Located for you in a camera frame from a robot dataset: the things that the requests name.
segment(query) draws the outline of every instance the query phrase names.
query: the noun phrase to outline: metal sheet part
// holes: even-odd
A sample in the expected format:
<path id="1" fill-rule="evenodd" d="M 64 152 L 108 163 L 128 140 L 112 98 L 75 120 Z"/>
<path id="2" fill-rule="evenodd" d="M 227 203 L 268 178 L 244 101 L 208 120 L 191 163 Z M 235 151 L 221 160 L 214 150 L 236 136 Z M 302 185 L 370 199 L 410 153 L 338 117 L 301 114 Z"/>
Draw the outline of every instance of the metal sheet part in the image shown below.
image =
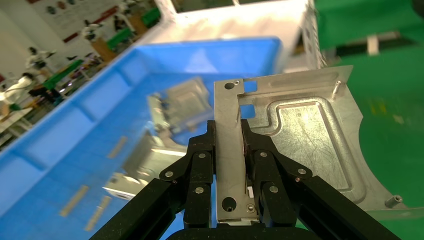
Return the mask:
<path id="1" fill-rule="evenodd" d="M 226 212 L 221 207 L 225 197 L 233 197 L 237 206 L 248 201 L 245 165 L 240 160 L 243 146 L 238 135 L 239 106 L 243 105 L 254 106 L 255 117 L 248 119 L 253 132 L 270 136 L 281 154 L 310 168 L 379 220 L 397 218 L 400 213 L 422 216 L 422 210 L 408 210 L 403 203 L 392 208 L 385 205 L 393 195 L 373 175 L 361 152 L 359 128 L 363 116 L 347 87 L 351 71 L 351 66 L 329 67 L 215 83 L 219 222 L 249 219 L 237 208 Z M 228 90 L 228 82 L 238 85 Z M 257 91 L 243 93 L 245 82 L 256 82 Z M 390 211 L 381 214 L 382 210 Z"/>
<path id="2" fill-rule="evenodd" d="M 169 138 L 167 130 L 161 137 L 146 132 L 122 168 L 126 174 L 114 173 L 103 187 L 115 197 L 130 200 L 169 165 L 186 155 L 187 147 Z"/>
<path id="3" fill-rule="evenodd" d="M 242 80 L 218 81 L 214 84 L 216 127 L 216 212 L 218 222 L 255 221 L 257 216 L 246 211 L 255 201 L 249 197 L 243 134 L 238 95 L 245 92 Z M 236 205 L 223 208 L 224 199 Z"/>
<path id="4" fill-rule="evenodd" d="M 245 79 L 257 91 L 239 96 L 254 105 L 253 132 L 272 138 L 278 151 L 310 168 L 365 210 L 387 209 L 392 197 L 361 152 L 362 114 L 346 83 L 351 66 Z M 405 208 L 403 203 L 394 208 Z"/>
<path id="5" fill-rule="evenodd" d="M 209 92 L 200 77 L 174 86 L 166 93 L 165 116 L 174 134 L 213 118 L 214 111 L 209 104 Z"/>

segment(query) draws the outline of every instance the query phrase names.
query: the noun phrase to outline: hole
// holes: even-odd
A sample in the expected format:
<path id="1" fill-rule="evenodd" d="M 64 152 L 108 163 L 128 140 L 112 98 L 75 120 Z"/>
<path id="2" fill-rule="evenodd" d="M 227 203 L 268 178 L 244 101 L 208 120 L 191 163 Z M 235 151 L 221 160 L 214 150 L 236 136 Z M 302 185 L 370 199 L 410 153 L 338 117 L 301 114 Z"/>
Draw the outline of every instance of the hole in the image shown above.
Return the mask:
<path id="1" fill-rule="evenodd" d="M 234 88 L 234 83 L 232 83 L 232 82 L 227 82 L 226 84 L 225 84 L 225 89 L 228 89 L 228 90 L 230 90 L 230 89 L 233 89 Z"/>
<path id="2" fill-rule="evenodd" d="M 236 203 L 236 200 L 234 200 L 234 198 L 228 196 L 224 198 L 224 200 L 222 200 L 222 208 L 226 212 L 232 212 L 236 209 L 236 207 L 237 207 L 237 203 Z"/>
<path id="3" fill-rule="evenodd" d="M 244 81 L 244 92 L 251 93 L 258 90 L 258 82 L 256 81 Z"/>
<path id="4" fill-rule="evenodd" d="M 241 105 L 240 110 L 242 119 L 252 119 L 256 116 L 255 106 L 253 104 Z"/>

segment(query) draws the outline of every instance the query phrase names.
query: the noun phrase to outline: round hole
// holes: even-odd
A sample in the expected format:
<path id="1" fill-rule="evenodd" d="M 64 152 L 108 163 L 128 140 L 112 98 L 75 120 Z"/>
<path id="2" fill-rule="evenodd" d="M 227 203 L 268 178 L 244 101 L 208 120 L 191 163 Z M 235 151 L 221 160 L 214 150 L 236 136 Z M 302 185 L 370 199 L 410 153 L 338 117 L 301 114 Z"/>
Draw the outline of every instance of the round hole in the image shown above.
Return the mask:
<path id="1" fill-rule="evenodd" d="M 252 213 L 255 212 L 255 206 L 253 204 L 248 204 L 246 206 L 246 210 L 247 210 L 248 213 L 251 213 L 252 214 Z"/>
<path id="2" fill-rule="evenodd" d="M 224 200 L 222 200 L 222 208 L 226 212 L 232 212 L 236 209 L 236 207 L 237 207 L 237 203 L 236 203 L 236 200 L 234 200 L 234 198 L 228 196 L 224 198 Z"/>
<path id="3" fill-rule="evenodd" d="M 226 84 L 225 84 L 225 89 L 228 89 L 228 90 L 230 90 L 230 89 L 233 89 L 234 88 L 234 83 L 232 83 L 232 82 L 227 82 Z"/>

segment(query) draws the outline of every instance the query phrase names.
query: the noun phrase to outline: white wall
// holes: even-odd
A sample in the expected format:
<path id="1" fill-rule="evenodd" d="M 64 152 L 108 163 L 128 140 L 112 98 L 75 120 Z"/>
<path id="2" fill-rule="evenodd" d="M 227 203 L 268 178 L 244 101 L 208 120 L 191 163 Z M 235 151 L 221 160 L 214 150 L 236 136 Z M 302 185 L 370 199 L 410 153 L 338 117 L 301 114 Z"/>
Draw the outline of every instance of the white wall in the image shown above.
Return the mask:
<path id="1" fill-rule="evenodd" d="M 57 54 L 52 56 L 49 61 L 49 66 L 53 70 L 58 70 L 69 64 L 66 57 L 83 57 L 88 53 L 94 52 L 90 44 L 80 36 L 70 42 L 63 42 L 26 0 L 0 0 L 0 9 L 21 32 L 31 39 L 32 42 L 25 43 L 26 48 L 34 46 L 40 50 L 57 51 Z M 112 23 L 113 18 L 110 17 L 106 21 L 106 25 L 111 25 Z M 110 31 L 110 27 L 106 27 L 105 31 Z"/>
<path id="2" fill-rule="evenodd" d="M 25 71 L 29 46 L 37 47 L 0 9 L 0 74 L 20 76 Z"/>

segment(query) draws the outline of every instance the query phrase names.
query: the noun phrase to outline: worker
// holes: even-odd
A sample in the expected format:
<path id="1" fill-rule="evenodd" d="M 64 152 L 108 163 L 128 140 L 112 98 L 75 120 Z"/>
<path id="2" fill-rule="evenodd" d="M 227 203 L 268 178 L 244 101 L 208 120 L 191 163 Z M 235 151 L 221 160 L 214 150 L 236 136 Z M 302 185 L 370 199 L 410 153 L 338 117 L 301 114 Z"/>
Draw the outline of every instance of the worker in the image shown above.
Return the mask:
<path id="1" fill-rule="evenodd" d="M 85 27 L 82 29 L 82 36 L 90 41 L 90 43 L 97 40 L 96 30 L 102 27 L 102 24 L 90 23 L 88 20 L 84 20 Z"/>
<path id="2" fill-rule="evenodd" d="M 118 6 L 119 12 L 125 16 L 130 16 L 130 7 L 136 5 L 137 3 L 138 1 L 135 0 L 122 0 L 122 2 Z"/>
<path id="3" fill-rule="evenodd" d="M 136 4 L 138 4 L 138 1 L 122 0 L 122 2 L 118 5 L 119 16 L 125 21 L 126 25 L 129 27 L 131 32 L 134 33 L 134 35 L 137 35 L 136 29 L 133 27 L 128 18 L 132 16 L 130 7 Z"/>
<path id="4" fill-rule="evenodd" d="M 53 105 L 57 105 L 63 101 L 58 91 L 55 89 L 49 91 L 38 82 L 33 74 L 25 72 L 16 84 L 9 87 L 6 91 L 0 92 L 0 101 L 4 103 L 1 108 L 1 114 L 6 116 L 10 110 L 19 110 L 20 107 L 17 105 L 17 102 L 26 92 L 33 97 L 43 96 Z"/>
<path id="5" fill-rule="evenodd" d="M 51 71 L 47 68 L 46 59 L 50 58 L 56 51 L 38 51 L 35 47 L 30 47 L 29 56 L 26 60 L 26 69 L 34 72 L 35 74 L 41 74 L 46 79 L 52 76 Z"/>
<path id="6" fill-rule="evenodd" d="M 127 27 L 127 23 L 120 19 L 117 15 L 114 16 L 113 25 L 115 27 L 115 31 L 119 32 Z"/>

